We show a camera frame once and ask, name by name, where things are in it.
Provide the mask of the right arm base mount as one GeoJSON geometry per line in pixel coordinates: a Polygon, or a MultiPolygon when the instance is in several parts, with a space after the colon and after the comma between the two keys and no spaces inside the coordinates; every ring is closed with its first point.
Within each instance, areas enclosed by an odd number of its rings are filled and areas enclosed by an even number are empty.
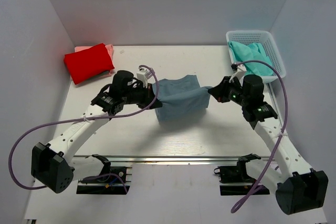
{"type": "Polygon", "coordinates": [[[248,154],[238,158],[235,165],[218,166],[214,174],[219,177],[221,196],[246,196],[256,179],[247,175],[246,163],[260,160],[256,154],[248,154]]]}

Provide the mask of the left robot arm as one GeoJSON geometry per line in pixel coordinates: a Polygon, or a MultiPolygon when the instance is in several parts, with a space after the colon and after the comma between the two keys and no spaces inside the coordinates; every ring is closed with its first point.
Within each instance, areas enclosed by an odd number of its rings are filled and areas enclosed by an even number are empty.
{"type": "Polygon", "coordinates": [[[145,65],[139,66],[136,74],[117,71],[112,82],[99,91],[79,119],[71,120],[71,126],[58,137],[34,146],[32,176],[57,194],[74,180],[120,179],[118,174],[111,173],[111,163],[106,157],[92,154],[75,161],[74,156],[98,129],[113,118],[120,118],[119,112],[125,105],[135,104],[141,112],[162,107],[158,100],[158,83],[149,83],[149,79],[155,77],[154,70],[145,65]]]}

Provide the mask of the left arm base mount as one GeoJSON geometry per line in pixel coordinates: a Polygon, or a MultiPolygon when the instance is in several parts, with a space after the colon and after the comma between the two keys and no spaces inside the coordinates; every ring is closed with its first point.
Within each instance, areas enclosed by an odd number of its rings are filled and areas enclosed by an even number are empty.
{"type": "Polygon", "coordinates": [[[73,157],[73,180],[77,180],[79,195],[126,195],[131,185],[132,167],[111,162],[106,157],[93,154],[73,157]]]}

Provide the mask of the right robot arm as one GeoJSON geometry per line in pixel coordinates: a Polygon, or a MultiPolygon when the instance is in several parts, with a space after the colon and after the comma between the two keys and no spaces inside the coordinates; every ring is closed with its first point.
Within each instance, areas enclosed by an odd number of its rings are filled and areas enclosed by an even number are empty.
{"type": "Polygon", "coordinates": [[[325,172],[314,170],[281,131],[283,123],[272,106],[264,101],[261,77],[247,75],[242,83],[236,77],[224,77],[208,93],[220,103],[232,101],[241,106],[244,119],[265,142],[279,166],[279,170],[267,168],[258,155],[248,154],[238,159],[236,171],[227,174],[223,182],[239,177],[244,182],[254,180],[263,184],[275,194],[280,209],[287,215],[321,208],[328,177],[325,172]]]}

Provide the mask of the grey-blue t-shirt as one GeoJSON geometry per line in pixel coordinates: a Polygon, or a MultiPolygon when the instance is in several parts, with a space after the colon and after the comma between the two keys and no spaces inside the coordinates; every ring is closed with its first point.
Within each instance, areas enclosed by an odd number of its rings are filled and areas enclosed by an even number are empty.
{"type": "Polygon", "coordinates": [[[155,109],[157,120],[177,120],[193,112],[208,108],[211,86],[200,86],[196,75],[186,75],[180,79],[158,81],[157,99],[162,107],[155,109]]]}

